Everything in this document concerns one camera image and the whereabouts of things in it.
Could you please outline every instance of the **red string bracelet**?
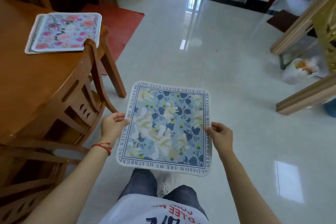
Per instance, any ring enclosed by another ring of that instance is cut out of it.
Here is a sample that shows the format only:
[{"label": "red string bracelet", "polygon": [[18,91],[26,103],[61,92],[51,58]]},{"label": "red string bracelet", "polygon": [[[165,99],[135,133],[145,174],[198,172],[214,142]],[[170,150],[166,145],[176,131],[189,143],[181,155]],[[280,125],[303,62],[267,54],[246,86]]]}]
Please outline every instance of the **red string bracelet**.
[{"label": "red string bracelet", "polygon": [[111,155],[112,147],[103,146],[102,144],[108,144],[108,145],[110,145],[111,143],[99,143],[99,144],[94,144],[93,146],[100,146],[100,147],[104,148],[105,150],[107,150],[108,155],[110,156]]}]

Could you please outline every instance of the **hand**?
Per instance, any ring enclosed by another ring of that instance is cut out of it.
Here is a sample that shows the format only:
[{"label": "hand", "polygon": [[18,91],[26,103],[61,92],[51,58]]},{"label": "hand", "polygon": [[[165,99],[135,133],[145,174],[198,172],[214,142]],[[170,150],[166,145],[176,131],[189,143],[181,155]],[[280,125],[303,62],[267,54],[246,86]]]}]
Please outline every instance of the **hand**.
[{"label": "hand", "polygon": [[219,154],[233,152],[233,132],[231,129],[218,122],[212,122],[211,127],[206,126],[204,129],[211,135],[213,145]]},{"label": "hand", "polygon": [[105,117],[101,122],[101,138],[99,143],[111,143],[113,148],[123,128],[131,122],[125,119],[125,113],[116,112]]}]

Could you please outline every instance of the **white t-shirt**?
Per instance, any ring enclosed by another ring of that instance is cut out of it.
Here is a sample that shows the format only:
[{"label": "white t-shirt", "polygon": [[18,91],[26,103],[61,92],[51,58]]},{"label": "white t-shirt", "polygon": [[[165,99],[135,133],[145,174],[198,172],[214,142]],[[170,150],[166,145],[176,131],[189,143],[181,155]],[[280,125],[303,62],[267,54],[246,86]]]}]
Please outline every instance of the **white t-shirt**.
[{"label": "white t-shirt", "polygon": [[208,224],[199,210],[158,197],[123,196],[99,224]]}]

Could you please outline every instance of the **left hand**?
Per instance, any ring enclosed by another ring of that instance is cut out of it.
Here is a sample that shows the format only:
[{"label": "left hand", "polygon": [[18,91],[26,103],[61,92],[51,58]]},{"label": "left hand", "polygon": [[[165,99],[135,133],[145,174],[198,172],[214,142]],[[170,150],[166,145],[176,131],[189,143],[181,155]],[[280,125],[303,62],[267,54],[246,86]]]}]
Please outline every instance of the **left hand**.
[{"label": "left hand", "polygon": [[125,119],[125,113],[116,112],[105,117],[101,122],[101,138],[99,143],[111,143],[113,148],[123,128],[131,122]]}]

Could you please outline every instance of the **blue container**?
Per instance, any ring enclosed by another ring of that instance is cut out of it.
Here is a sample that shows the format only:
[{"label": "blue container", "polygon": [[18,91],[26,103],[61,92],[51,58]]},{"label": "blue container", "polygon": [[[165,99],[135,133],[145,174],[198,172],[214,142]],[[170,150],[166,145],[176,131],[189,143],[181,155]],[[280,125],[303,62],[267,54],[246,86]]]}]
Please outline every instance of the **blue container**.
[{"label": "blue container", "polygon": [[326,112],[336,118],[336,98],[327,102],[327,103],[324,103],[324,109],[326,110]]}]

